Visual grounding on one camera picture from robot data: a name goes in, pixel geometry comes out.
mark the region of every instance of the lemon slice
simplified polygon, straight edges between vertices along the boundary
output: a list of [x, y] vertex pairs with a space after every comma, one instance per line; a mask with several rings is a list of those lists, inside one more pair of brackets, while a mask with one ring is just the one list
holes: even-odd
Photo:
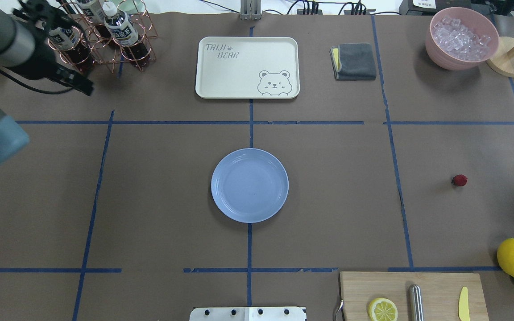
[[394, 302], [379, 297], [370, 302], [368, 315], [372, 321], [396, 321], [398, 319], [398, 308]]

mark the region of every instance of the wooden cutting board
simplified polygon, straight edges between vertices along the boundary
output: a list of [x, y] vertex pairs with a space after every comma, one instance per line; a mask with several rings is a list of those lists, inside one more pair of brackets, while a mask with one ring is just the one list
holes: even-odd
[[461, 288], [469, 291], [471, 321], [489, 321], [479, 274], [414, 272], [341, 272], [340, 289], [346, 321], [369, 321], [368, 305], [386, 297], [398, 307], [398, 321], [411, 321], [408, 287], [422, 289], [424, 319], [459, 321], [457, 307]]

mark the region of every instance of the red berry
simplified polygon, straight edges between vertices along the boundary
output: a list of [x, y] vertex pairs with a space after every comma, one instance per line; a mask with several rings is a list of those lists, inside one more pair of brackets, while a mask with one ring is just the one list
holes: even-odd
[[467, 184], [467, 177], [465, 175], [456, 175], [452, 180], [451, 184], [455, 186], [465, 186]]

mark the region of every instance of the round plate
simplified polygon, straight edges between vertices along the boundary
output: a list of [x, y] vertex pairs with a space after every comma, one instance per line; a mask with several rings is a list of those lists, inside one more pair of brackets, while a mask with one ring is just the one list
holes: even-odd
[[257, 148], [225, 156], [211, 177], [216, 205], [242, 223], [257, 223], [275, 215], [288, 193], [289, 178], [279, 159]]

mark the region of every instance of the plate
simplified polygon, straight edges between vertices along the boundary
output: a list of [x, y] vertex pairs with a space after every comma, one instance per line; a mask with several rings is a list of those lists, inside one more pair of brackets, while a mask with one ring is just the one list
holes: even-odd
[[211, 177], [218, 208], [241, 223], [275, 215], [287, 199], [289, 178], [279, 159], [264, 150], [244, 148], [225, 156]]
[[289, 37], [206, 37], [195, 92], [206, 99], [291, 99], [300, 91], [298, 48]]

